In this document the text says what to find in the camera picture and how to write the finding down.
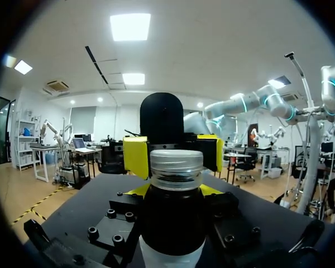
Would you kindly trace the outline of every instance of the table leg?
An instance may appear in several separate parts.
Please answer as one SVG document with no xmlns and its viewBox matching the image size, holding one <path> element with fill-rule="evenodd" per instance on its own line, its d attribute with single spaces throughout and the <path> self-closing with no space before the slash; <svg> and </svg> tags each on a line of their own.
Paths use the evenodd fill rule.
<svg viewBox="0 0 335 268">
<path fill-rule="evenodd" d="M 48 183 L 49 182 L 49 176 L 47 174 L 47 166 L 46 166 L 46 152 L 42 152 L 42 160 L 44 162 L 44 173 L 45 173 L 45 180 Z"/>
<path fill-rule="evenodd" d="M 266 166 L 266 155 L 263 156 L 263 160 L 262 160 L 261 179 L 264 178 L 264 170 L 265 170 L 265 166 Z"/>
<path fill-rule="evenodd" d="M 88 155 L 85 156 L 87 158 L 87 167 L 88 167 L 88 176 L 90 179 L 90 170 L 89 170 L 89 160 L 88 160 Z"/>
<path fill-rule="evenodd" d="M 235 173 L 236 173 L 236 163 L 234 164 L 234 168 L 233 168 L 232 185 L 234 185 L 235 183 Z"/>
<path fill-rule="evenodd" d="M 228 179 L 229 179 L 229 167 L 230 166 L 231 166 L 231 158 L 228 159 L 226 182 L 228 182 Z"/>
<path fill-rule="evenodd" d="M 95 178 L 95 168 L 94 168 L 94 154 L 93 154 L 93 161 L 92 161 L 92 163 L 93 163 L 93 177 Z"/>
<path fill-rule="evenodd" d="M 32 158 L 32 162 L 33 162 L 33 171 L 35 172 L 35 178 L 37 178 L 38 174 L 37 174 L 37 168 L 36 168 L 36 151 L 35 150 L 32 150 L 32 155 L 31 155 L 31 158 Z"/>
</svg>

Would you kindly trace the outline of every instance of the office chair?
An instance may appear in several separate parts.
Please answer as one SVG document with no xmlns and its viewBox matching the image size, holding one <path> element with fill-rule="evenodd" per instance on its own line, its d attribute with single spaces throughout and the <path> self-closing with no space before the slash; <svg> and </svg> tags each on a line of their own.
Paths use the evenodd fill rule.
<svg viewBox="0 0 335 268">
<path fill-rule="evenodd" d="M 123 155 L 115 153 L 115 142 L 102 146 L 102 157 L 98 161 L 98 170 L 105 174 L 127 174 L 124 168 Z"/>
<path fill-rule="evenodd" d="M 246 147 L 244 151 L 245 155 L 250 155 L 251 157 L 242 157 L 242 161 L 236 162 L 234 165 L 235 169 L 242 169 L 245 171 L 245 174 L 240 175 L 240 178 L 244 178 L 244 183 L 247 183 L 247 179 L 252 179 L 256 181 L 252 175 L 247 175 L 247 171 L 253 170 L 256 168 L 257 163 L 257 148 L 256 147 Z"/>
</svg>

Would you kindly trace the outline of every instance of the bolt hole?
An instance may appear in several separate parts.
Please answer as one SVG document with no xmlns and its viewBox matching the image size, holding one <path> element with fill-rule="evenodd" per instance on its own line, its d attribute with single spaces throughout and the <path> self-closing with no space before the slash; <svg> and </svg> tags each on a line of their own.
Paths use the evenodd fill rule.
<svg viewBox="0 0 335 268">
<path fill-rule="evenodd" d="M 117 234 L 117 235 L 115 235 L 113 238 L 114 238 L 114 240 L 115 240 L 115 241 L 117 241 L 117 242 L 119 242 L 119 241 L 122 241 L 122 240 L 123 240 L 122 236 L 120 236 L 120 235 L 118 235 L 118 234 Z"/>
</svg>

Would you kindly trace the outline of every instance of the box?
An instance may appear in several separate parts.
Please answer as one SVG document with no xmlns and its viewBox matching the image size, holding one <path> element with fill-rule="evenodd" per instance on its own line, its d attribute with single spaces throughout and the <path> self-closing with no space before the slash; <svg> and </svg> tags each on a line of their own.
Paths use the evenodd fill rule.
<svg viewBox="0 0 335 268">
<path fill-rule="evenodd" d="M 31 163 L 32 162 L 32 155 L 26 155 L 26 163 Z"/>
<path fill-rule="evenodd" d="M 268 177 L 270 177 L 271 179 L 279 178 L 280 174 L 281 174 L 281 169 L 279 169 L 278 167 L 272 167 L 268 171 Z"/>
<path fill-rule="evenodd" d="M 26 156 L 20 156 L 20 165 L 26 164 Z"/>
<path fill-rule="evenodd" d="M 18 143 L 18 149 L 19 149 L 19 151 L 23 151 L 25 149 L 25 142 L 19 142 Z"/>
</svg>

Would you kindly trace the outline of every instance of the lab equipment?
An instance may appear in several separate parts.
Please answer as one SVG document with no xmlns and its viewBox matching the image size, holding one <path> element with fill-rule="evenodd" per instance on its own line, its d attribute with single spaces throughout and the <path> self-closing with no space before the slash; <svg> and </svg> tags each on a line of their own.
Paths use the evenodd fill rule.
<svg viewBox="0 0 335 268">
<path fill-rule="evenodd" d="M 322 152 L 333 152 L 334 145 L 332 142 L 322 143 Z"/>
<path fill-rule="evenodd" d="M 92 149 L 87 149 L 85 147 L 84 141 L 82 138 L 73 138 L 73 146 L 77 152 L 94 152 Z"/>
</svg>

